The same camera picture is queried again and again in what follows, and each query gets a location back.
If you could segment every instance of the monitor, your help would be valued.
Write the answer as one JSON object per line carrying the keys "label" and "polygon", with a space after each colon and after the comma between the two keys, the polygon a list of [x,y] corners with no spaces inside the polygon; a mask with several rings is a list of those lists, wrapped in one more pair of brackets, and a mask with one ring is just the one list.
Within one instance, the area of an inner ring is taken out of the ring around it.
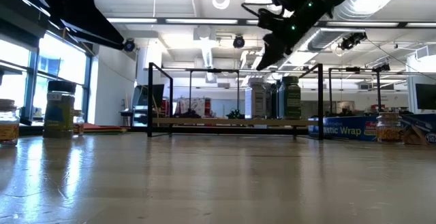
{"label": "monitor", "polygon": [[416,84],[415,90],[418,109],[436,110],[436,85]]}
{"label": "monitor", "polygon": [[[164,84],[153,85],[153,96],[156,101],[156,106],[158,108],[162,105],[162,98],[164,96]],[[148,85],[138,85],[134,91],[134,98],[132,99],[133,106],[147,106],[149,97],[149,86]]]}

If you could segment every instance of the wooden table surface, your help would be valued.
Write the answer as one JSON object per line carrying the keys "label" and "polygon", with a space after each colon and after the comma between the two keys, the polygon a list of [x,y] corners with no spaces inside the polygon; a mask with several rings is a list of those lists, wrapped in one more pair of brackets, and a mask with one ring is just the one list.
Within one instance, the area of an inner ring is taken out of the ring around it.
{"label": "wooden table surface", "polygon": [[436,151],[86,135],[0,148],[0,223],[435,223]]}

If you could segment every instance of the jar lid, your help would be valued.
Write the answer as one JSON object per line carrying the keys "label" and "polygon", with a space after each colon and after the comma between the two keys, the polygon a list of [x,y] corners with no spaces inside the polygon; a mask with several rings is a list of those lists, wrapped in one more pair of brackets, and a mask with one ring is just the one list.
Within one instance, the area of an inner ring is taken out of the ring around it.
{"label": "jar lid", "polygon": [[68,81],[49,81],[48,82],[48,91],[61,91],[68,93],[76,92],[76,84]]}
{"label": "jar lid", "polygon": [[298,77],[297,76],[282,77],[281,82],[284,82],[286,84],[298,84]]}
{"label": "jar lid", "polygon": [[82,110],[74,110],[74,116],[82,116]]}
{"label": "jar lid", "polygon": [[264,79],[263,78],[250,78],[248,79],[249,84],[263,84]]}
{"label": "jar lid", "polygon": [[379,119],[400,119],[401,116],[398,112],[380,112]]}
{"label": "jar lid", "polygon": [[11,99],[0,99],[0,111],[16,110],[15,101]]}

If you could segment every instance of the plastic container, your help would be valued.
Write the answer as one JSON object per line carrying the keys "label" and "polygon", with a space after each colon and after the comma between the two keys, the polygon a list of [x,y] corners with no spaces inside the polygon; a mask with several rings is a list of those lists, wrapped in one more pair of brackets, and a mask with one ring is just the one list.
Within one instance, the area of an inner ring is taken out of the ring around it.
{"label": "plastic container", "polygon": [[377,117],[377,141],[382,143],[401,143],[401,117],[396,112],[380,112]]}
{"label": "plastic container", "polygon": [[277,118],[277,85],[271,85],[271,118]]}
{"label": "plastic container", "polygon": [[288,76],[281,79],[279,89],[280,118],[299,120],[301,118],[301,89],[298,77]]}
{"label": "plastic container", "polygon": [[74,110],[74,134],[84,134],[84,119],[82,110]]}
{"label": "plastic container", "polygon": [[15,101],[0,99],[0,145],[16,146],[20,118],[16,115]]}
{"label": "plastic container", "polygon": [[276,96],[277,96],[277,100],[276,100],[276,117],[280,118],[280,97],[279,97],[279,92],[280,92],[280,86],[281,86],[281,81],[277,80],[275,82],[275,86],[276,86]]}
{"label": "plastic container", "polygon": [[263,78],[250,78],[245,89],[245,118],[265,118],[266,90]]}
{"label": "plastic container", "polygon": [[271,84],[264,83],[265,88],[265,116],[271,117]]}
{"label": "plastic container", "polygon": [[48,82],[44,138],[73,137],[74,93],[76,84],[68,81]]}

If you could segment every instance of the window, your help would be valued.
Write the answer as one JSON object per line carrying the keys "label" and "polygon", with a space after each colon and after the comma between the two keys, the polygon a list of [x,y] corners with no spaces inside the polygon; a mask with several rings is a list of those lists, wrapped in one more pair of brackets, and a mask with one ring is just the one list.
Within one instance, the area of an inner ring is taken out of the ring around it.
{"label": "window", "polygon": [[45,34],[40,40],[38,70],[78,84],[84,84],[87,56],[61,40]]}
{"label": "window", "polygon": [[25,48],[0,40],[0,60],[27,67],[29,55]]}
{"label": "window", "polygon": [[91,58],[49,34],[40,40],[38,53],[0,40],[0,99],[13,99],[22,118],[38,120],[46,113],[48,82],[67,80],[76,83],[74,109],[86,113]]}
{"label": "window", "polygon": [[21,108],[25,105],[27,73],[5,74],[0,85],[0,99],[13,99],[15,106]]}

